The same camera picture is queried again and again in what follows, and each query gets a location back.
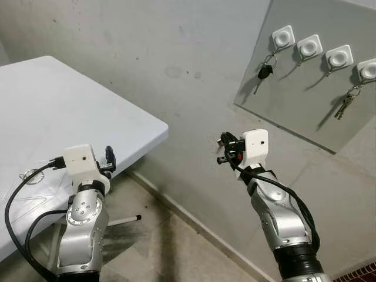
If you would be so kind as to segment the white square wall hook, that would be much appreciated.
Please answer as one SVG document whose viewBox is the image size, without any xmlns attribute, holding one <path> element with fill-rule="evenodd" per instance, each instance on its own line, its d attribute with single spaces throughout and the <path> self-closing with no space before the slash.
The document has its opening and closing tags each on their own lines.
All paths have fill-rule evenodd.
<svg viewBox="0 0 376 282">
<path fill-rule="evenodd" d="M 354 64 L 354 54 L 350 49 L 350 45 L 337 46 L 325 52 L 325 61 L 327 61 L 328 72 L 326 76 L 341 68 L 349 67 Z"/>
<path fill-rule="evenodd" d="M 295 45 L 296 38 L 293 27 L 290 25 L 284 26 L 271 33 L 271 42 L 274 45 L 272 54 L 275 55 L 282 51 L 282 49 L 289 48 Z"/>
<path fill-rule="evenodd" d="M 371 58 L 355 65 L 359 77 L 359 85 L 374 82 L 376 80 L 376 59 Z"/>
<path fill-rule="evenodd" d="M 300 56 L 298 65 L 303 64 L 303 62 L 306 60 L 314 58 L 323 52 L 323 45 L 321 43 L 320 36 L 317 34 L 298 41 L 296 46 Z"/>
</svg>

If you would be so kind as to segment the metal key bunch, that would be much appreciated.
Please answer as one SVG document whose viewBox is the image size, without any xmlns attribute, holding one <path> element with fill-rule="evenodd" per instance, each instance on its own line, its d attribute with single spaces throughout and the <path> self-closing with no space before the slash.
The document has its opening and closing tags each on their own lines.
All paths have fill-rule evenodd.
<svg viewBox="0 0 376 282">
<path fill-rule="evenodd" d="M 334 118 L 336 120 L 341 120 L 342 116 L 344 115 L 344 111 L 349 107 L 349 105 L 352 104 L 354 99 L 361 94 L 362 85 L 355 85 L 352 86 L 349 91 L 344 96 L 344 99 L 342 99 L 341 105 L 339 106 L 338 110 L 335 112 Z"/>
</svg>

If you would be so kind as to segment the white plastic folding table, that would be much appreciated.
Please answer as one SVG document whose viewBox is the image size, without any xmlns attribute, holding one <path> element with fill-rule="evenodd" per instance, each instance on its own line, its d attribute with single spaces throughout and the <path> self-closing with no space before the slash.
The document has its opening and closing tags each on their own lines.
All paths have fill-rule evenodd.
<svg viewBox="0 0 376 282">
<path fill-rule="evenodd" d="M 88 143 L 112 147 L 121 174 L 167 139 L 169 127 L 53 56 L 0 66 L 0 261 L 16 252 L 4 221 L 27 171 Z"/>
</svg>

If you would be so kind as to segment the grey wall board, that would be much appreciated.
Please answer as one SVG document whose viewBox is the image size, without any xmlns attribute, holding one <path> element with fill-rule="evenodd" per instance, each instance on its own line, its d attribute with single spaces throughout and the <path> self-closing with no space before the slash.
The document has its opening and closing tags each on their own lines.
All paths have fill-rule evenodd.
<svg viewBox="0 0 376 282">
<path fill-rule="evenodd" d="M 293 27 L 296 43 L 276 54 L 274 72 L 261 83 L 256 75 L 273 52 L 271 33 Z M 320 36 L 323 52 L 350 45 L 354 64 L 326 76 L 325 54 L 298 65 L 297 42 Z M 376 83 L 362 85 L 361 94 L 334 118 L 342 99 L 359 85 L 355 65 L 376 57 L 376 9 L 348 0 L 271 0 L 251 60 L 234 104 L 331 153 L 341 150 L 376 114 Z"/>
</svg>

